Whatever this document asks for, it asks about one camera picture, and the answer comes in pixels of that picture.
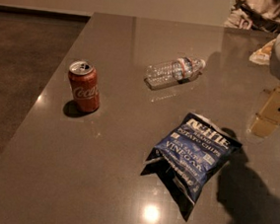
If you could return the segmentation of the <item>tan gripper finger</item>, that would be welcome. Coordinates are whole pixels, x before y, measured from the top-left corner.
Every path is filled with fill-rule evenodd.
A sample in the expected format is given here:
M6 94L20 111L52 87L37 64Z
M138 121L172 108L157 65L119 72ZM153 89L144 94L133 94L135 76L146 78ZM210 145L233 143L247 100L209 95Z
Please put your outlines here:
M254 136L266 138L280 126L280 86L269 94L262 108L255 113L249 132Z

